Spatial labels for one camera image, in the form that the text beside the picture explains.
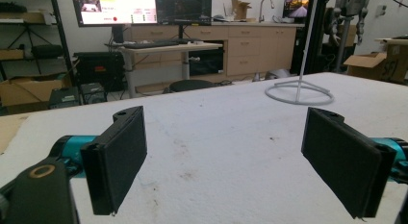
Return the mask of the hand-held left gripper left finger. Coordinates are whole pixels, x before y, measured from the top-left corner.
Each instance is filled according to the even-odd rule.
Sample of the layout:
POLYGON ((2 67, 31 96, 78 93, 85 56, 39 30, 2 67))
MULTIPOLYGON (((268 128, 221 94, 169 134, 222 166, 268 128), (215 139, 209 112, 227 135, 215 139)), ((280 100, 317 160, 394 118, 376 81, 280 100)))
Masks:
POLYGON ((93 213, 117 213, 147 155, 143 106, 113 115, 114 123, 81 148, 93 213))

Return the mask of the black computer box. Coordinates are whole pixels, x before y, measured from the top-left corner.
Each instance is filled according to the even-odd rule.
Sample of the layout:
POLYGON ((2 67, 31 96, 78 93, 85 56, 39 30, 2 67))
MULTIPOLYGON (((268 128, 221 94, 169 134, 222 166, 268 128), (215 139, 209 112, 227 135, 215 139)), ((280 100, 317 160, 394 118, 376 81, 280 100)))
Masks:
POLYGON ((85 105, 107 101, 105 89, 99 83, 83 84, 81 85, 81 92, 85 105))
POLYGON ((55 88, 51 91, 48 105, 51 110, 79 105, 79 91, 76 87, 55 88))

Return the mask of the black equipment case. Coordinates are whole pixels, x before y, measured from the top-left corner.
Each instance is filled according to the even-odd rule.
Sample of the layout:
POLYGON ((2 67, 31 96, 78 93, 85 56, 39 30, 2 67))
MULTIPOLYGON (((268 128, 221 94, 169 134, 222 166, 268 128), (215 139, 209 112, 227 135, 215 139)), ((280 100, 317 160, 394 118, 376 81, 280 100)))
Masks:
POLYGON ((74 57, 79 85, 99 83, 107 92, 124 89, 124 60, 120 52, 79 52, 74 57))

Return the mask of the black round stool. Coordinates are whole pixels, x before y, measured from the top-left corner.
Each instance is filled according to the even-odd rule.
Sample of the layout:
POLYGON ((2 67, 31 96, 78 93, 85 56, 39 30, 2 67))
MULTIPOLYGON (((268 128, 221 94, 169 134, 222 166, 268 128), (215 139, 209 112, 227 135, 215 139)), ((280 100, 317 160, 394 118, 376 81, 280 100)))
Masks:
POLYGON ((170 92, 182 92, 182 91, 189 91, 189 90, 196 90, 196 89, 203 89, 214 87, 215 84, 205 80, 181 80, 174 82, 169 85, 168 89, 170 92))

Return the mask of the white table cover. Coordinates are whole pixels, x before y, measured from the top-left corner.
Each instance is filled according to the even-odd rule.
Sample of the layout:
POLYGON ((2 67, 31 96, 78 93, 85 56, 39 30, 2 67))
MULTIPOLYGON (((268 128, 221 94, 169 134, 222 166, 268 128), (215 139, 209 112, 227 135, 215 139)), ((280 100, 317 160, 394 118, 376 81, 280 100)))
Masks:
MULTIPOLYGON (((335 97, 368 137, 408 141, 408 87, 320 73, 304 77, 335 97)), ((301 154, 307 107, 267 97, 278 79, 0 117, 15 136, 0 155, 0 187, 45 158, 65 135, 99 135, 115 112, 143 105, 148 156, 116 216, 92 213, 84 178, 71 182, 85 224, 390 224, 406 185, 387 184, 374 219, 352 219, 301 154)))

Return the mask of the large cardboard box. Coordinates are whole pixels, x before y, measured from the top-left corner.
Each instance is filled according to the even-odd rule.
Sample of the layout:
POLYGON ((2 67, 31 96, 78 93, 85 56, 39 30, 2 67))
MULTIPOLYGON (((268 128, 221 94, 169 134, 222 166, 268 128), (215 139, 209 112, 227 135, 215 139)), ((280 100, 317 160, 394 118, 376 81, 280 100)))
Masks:
POLYGON ((17 76, 0 83, 0 102, 9 114, 48 109, 53 89, 71 87, 67 73, 17 76))

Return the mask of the black keyboard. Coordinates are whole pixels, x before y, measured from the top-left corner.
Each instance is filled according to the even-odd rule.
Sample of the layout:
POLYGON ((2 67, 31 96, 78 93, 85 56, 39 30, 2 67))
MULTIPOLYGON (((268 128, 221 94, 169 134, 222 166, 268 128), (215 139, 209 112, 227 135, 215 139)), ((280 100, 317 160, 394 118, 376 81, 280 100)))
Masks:
POLYGON ((167 46, 177 46, 177 45, 179 45, 177 42, 158 41, 158 42, 124 43, 122 46, 128 49, 145 49, 145 48, 167 47, 167 46))

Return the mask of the light standing desk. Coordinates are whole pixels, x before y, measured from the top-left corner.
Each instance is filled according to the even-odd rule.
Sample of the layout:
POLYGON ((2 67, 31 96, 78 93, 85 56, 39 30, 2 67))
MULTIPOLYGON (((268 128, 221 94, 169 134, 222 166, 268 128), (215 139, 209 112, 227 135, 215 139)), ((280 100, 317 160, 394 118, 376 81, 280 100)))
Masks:
POLYGON ((118 46, 124 60, 125 79, 130 98, 136 98, 136 88, 190 78, 189 52, 217 50, 222 44, 198 41, 173 46, 130 49, 118 46))

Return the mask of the wooden cabinet counter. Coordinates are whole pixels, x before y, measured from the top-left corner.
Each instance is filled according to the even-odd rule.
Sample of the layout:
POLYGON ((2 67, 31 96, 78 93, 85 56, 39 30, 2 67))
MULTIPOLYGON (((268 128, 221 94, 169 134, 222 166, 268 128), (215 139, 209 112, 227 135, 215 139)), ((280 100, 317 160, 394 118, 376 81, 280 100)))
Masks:
MULTIPOLYGON (((178 26, 145 25, 130 28, 125 38, 131 41, 171 39, 178 36, 178 26)), ((222 41, 223 73, 201 75, 207 79, 249 76, 274 69, 290 69, 296 28, 294 24, 279 23, 215 23, 211 26, 188 26, 183 37, 203 41, 222 41)), ((136 69, 181 67, 181 51, 166 51, 136 55, 136 69)))

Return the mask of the black metal shelf rack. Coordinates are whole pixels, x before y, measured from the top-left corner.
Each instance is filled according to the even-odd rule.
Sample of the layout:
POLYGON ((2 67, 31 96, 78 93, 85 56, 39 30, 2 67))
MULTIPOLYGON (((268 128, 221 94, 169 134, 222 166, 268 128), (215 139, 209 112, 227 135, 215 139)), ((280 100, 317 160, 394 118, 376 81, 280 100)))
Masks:
POLYGON ((58 0, 0 0, 0 82, 59 72, 73 78, 58 0))

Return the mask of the bright computer monitor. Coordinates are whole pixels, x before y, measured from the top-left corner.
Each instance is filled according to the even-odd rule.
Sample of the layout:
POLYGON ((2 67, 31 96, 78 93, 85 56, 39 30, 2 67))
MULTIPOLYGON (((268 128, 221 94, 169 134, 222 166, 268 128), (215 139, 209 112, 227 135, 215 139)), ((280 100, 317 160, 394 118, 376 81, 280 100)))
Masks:
POLYGON ((73 0, 80 27, 156 24, 156 0, 73 0))

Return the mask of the small monitor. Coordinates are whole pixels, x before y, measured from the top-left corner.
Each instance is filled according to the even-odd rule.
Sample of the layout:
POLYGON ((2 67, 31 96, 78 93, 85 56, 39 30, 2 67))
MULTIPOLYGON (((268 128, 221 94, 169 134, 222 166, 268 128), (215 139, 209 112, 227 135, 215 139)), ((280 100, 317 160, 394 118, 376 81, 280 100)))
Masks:
POLYGON ((309 0, 284 0, 283 16, 287 18, 305 18, 309 0))

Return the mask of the dark computer monitor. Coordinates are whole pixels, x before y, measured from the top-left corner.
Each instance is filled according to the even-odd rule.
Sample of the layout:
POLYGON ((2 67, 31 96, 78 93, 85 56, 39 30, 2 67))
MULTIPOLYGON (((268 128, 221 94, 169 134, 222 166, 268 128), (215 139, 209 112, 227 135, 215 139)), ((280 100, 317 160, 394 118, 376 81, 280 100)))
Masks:
POLYGON ((156 0, 159 24, 210 25, 212 0, 156 0))

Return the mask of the metal faucet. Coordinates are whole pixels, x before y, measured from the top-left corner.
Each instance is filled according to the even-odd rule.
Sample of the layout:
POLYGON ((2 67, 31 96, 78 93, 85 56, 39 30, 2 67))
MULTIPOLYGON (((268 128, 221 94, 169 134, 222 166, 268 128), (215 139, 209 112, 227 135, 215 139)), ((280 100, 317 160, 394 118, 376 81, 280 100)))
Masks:
POLYGON ((274 12, 275 5, 273 0, 261 0, 259 8, 259 21, 269 21, 274 12))

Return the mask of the open cardboard box on counter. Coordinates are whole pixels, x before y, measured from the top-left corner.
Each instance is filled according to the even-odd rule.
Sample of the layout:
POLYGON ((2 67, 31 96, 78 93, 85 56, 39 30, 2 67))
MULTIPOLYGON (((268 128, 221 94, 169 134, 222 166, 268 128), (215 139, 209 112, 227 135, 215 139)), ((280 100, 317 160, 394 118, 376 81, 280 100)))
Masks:
POLYGON ((243 2, 241 0, 231 0, 232 10, 235 20, 246 19, 247 10, 251 8, 249 2, 243 2))

